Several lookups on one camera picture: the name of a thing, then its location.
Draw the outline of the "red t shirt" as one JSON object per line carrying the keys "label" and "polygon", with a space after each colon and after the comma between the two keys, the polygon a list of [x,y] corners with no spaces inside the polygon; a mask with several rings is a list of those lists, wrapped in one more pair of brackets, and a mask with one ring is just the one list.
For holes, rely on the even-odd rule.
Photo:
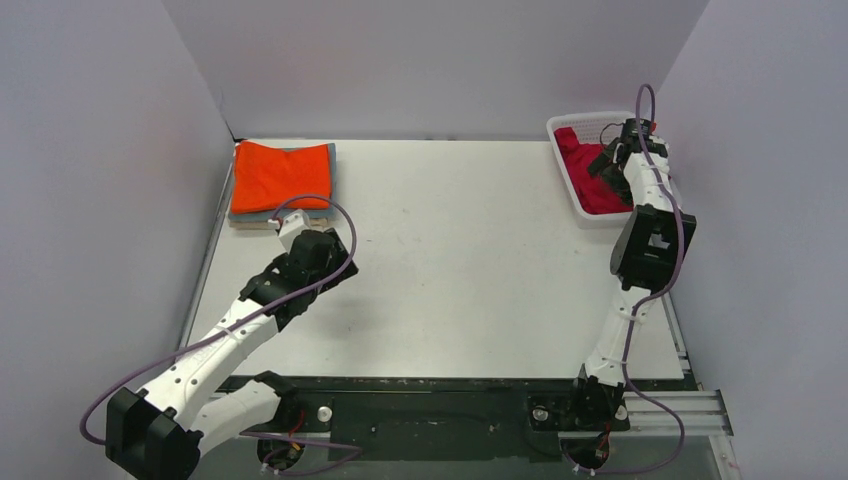
{"label": "red t shirt", "polygon": [[554,136],[579,204],[586,213],[604,215],[632,210],[599,177],[588,173],[589,165],[603,150],[602,144],[581,143],[570,127],[556,129]]}

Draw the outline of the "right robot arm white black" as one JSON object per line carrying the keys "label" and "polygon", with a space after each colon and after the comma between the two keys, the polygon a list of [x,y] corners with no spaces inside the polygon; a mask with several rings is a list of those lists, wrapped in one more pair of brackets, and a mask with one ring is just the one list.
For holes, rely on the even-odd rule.
{"label": "right robot arm white black", "polygon": [[632,211],[613,248],[610,272],[619,282],[599,340],[565,402],[569,422],[599,430],[622,420],[633,341],[653,303],[678,274],[696,228],[672,194],[667,143],[650,135],[640,141],[619,137],[588,166],[629,202]]}

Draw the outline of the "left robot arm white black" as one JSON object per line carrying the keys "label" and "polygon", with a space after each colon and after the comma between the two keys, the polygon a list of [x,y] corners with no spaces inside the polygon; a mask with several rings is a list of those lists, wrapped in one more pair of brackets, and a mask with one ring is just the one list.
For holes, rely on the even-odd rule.
{"label": "left robot arm white black", "polygon": [[187,479],[203,455],[254,425],[292,426],[298,402],[263,372],[217,400],[212,394],[255,350],[306,312],[324,291],[358,272],[334,229],[282,229],[284,246],[251,277],[192,350],[137,391],[120,388],[106,407],[106,457],[137,479]]}

